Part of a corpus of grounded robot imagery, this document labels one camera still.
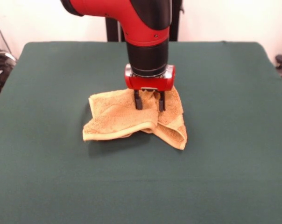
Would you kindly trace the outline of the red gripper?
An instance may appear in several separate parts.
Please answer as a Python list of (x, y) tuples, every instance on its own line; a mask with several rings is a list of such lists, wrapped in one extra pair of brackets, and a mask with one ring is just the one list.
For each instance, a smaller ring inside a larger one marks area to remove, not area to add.
[(154, 90), (159, 91), (159, 111), (166, 110), (165, 106), (165, 91), (170, 91), (174, 85), (176, 68), (174, 65), (167, 65), (166, 70), (156, 77), (140, 77), (133, 73), (131, 65), (125, 67), (125, 82), (129, 89), (134, 90), (134, 101), (137, 110), (143, 109), (142, 99), (139, 95), (139, 90)]

